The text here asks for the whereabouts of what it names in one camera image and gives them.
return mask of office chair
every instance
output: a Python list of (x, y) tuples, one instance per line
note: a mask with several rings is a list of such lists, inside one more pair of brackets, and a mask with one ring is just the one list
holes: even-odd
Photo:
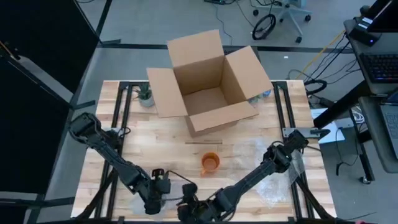
[[(297, 31), (300, 33), (300, 35), (296, 38), (296, 43), (300, 43), (302, 40), (303, 32), (300, 28), (300, 26), (297, 24), (297, 21), (294, 19), (293, 14), (305, 14), (306, 16), (304, 17), (305, 22), (309, 22), (311, 20), (311, 11), (301, 9), (302, 7), (305, 6), (305, 0), (282, 0), (282, 5), (281, 6), (272, 6), (272, 10), (278, 9), (280, 12), (276, 16), (277, 21), (283, 22), (284, 18), (286, 16), (289, 16), (290, 19), (293, 21), (294, 26), (296, 27)], [(269, 10), (271, 6), (262, 6), (256, 4), (256, 8), (258, 9), (267, 9)], [(253, 10), (253, 15), (257, 16), (259, 14), (258, 9)]]

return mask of orange mug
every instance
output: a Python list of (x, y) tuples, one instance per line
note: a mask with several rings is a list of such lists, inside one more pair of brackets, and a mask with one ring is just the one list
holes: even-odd
[(205, 174), (206, 172), (214, 172), (217, 170), (218, 166), (220, 165), (220, 158), (214, 152), (207, 152), (201, 158), (201, 175)]

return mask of floor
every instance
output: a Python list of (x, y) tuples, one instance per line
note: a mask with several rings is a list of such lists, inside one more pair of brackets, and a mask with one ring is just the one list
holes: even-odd
[[(106, 0), (95, 0), (80, 4), (83, 12), (93, 27), (98, 25)], [(265, 15), (260, 10), (258, 17), (252, 15), (250, 0), (240, 0), (243, 13), (253, 24)], [(295, 16), (304, 32), (301, 44), (295, 43), (297, 32), (289, 19), (277, 24), (266, 40), (251, 39), (251, 26), (241, 14), (236, 3), (228, 6), (212, 6), (202, 0), (114, 0), (106, 19), (101, 40), (121, 39), (125, 44), (166, 44), (167, 40), (204, 30), (219, 29), (224, 45), (231, 45), (231, 39), (222, 31), (218, 17), (224, 21), (226, 32), (233, 36), (232, 45), (267, 45), (281, 47), (324, 47), (343, 30), (343, 21), (359, 14), (363, 4), (372, 4), (373, 0), (308, 0), (306, 9), (313, 12), (309, 23), (303, 21), (303, 15)], [(259, 52), (261, 63), (271, 79), (286, 79), (291, 69), (302, 70), (316, 53), (301, 52)], [(340, 55), (328, 68), (323, 77), (339, 70), (353, 60), (351, 54)], [(318, 66), (315, 63), (307, 69), (311, 73)], [(133, 49), (96, 49), (87, 70), (87, 78), (79, 102), (97, 100), (103, 80), (143, 80), (146, 67), (170, 67), (171, 62), (166, 50)], [(337, 73), (329, 81), (342, 77)], [(297, 72), (290, 74), (295, 78)], [(319, 96), (338, 100), (356, 84), (363, 80), (361, 72), (354, 72), (342, 81), (328, 88)], [(95, 112), (95, 107), (85, 109)], [(339, 142), (345, 161), (354, 161), (356, 157), (353, 129), (343, 131), (346, 140)], [(338, 162), (336, 144), (321, 145), (325, 169), (335, 203), (337, 214), (342, 219), (349, 219), (376, 212), (362, 218), (367, 222), (395, 223), (398, 207), (398, 175), (384, 172), (372, 142), (366, 143), (366, 150), (371, 161), (376, 181), (363, 185), (358, 178), (363, 176), (358, 160), (353, 167), (342, 167), (340, 175), (335, 175)], [(48, 199), (74, 196), (84, 160), (84, 147), (67, 139), (62, 149), (54, 178), (50, 184)], [(64, 220), (69, 218), (72, 206), (43, 209), (39, 221)]]

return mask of potted plant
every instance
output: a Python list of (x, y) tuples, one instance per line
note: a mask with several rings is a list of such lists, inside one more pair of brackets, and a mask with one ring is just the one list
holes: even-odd
[(138, 100), (142, 106), (151, 107), (155, 104), (149, 83), (140, 84), (139, 90), (135, 90), (135, 92), (138, 93)]

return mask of cardboard box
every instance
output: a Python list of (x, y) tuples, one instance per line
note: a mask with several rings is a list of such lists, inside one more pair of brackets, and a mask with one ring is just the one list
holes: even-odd
[(191, 136), (258, 112), (246, 100), (272, 89), (252, 48), (224, 55), (218, 30), (168, 42), (173, 68), (147, 68), (160, 118), (184, 116)]

